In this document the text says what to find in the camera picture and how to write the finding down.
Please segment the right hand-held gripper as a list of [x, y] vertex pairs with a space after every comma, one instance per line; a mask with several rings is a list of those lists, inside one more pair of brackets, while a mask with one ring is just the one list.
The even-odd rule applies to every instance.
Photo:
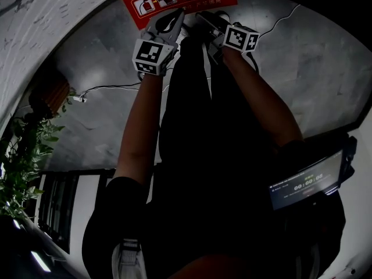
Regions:
[[207, 48], [208, 55], [217, 63], [222, 56], [222, 47], [229, 47], [240, 53], [256, 49], [259, 33], [245, 26], [228, 24], [218, 13], [201, 11], [195, 14], [195, 28], [202, 34], [213, 34], [214, 39]]

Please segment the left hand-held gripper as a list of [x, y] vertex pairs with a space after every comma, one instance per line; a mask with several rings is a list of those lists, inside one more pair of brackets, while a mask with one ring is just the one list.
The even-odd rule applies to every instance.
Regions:
[[136, 71], [164, 76], [178, 51], [176, 40], [184, 22], [184, 9], [168, 9], [154, 17], [136, 40], [133, 65]]

